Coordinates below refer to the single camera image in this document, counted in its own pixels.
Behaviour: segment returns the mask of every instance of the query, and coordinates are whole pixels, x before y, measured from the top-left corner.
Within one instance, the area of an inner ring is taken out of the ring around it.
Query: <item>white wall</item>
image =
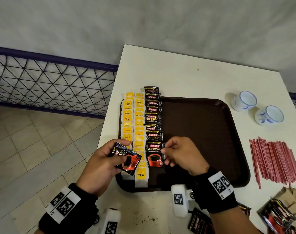
[[[123,44],[290,69],[296,0],[0,0],[1,47],[119,64]]]

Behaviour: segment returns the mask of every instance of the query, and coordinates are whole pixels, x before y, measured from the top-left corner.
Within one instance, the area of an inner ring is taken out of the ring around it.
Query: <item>white cup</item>
[[[255,121],[261,126],[276,124],[284,119],[283,112],[275,106],[267,106],[258,110],[254,115]]]
[[[232,99],[231,106],[233,109],[240,112],[254,107],[257,102],[254,94],[249,91],[242,91],[239,94],[236,94]]]

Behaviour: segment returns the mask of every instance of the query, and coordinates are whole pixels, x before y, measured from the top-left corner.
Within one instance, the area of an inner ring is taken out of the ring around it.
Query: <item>brown tray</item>
[[[220,170],[234,187],[246,186],[250,181],[250,170],[227,104],[209,98],[162,99],[163,140],[168,141],[172,136],[189,137],[206,161]],[[134,180],[123,180],[121,174],[115,177],[127,192],[167,191],[174,184],[192,188],[191,176],[178,165],[149,168],[148,188],[134,188]]]

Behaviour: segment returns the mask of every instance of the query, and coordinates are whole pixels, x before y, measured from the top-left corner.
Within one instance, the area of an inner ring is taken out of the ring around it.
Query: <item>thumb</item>
[[[126,161],[125,156],[116,155],[113,157],[108,157],[108,160],[110,161],[111,165],[116,166],[124,163]]]
[[[174,158],[174,149],[172,148],[163,148],[161,149],[161,153],[163,153],[164,155],[170,157],[170,158]]]

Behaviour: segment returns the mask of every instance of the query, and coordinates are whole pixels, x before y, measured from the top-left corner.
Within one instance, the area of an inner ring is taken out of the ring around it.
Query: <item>black wrist strap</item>
[[[192,190],[195,194],[195,201],[199,204],[200,209],[207,209],[209,213],[218,213],[238,206],[234,192],[222,199],[213,184],[208,180],[217,173],[216,169],[210,167],[207,173],[194,177]]]
[[[98,209],[95,205],[96,196],[85,192],[72,183],[68,186],[81,200],[58,224],[48,213],[41,218],[38,228],[45,234],[75,233],[84,234],[95,222]]]

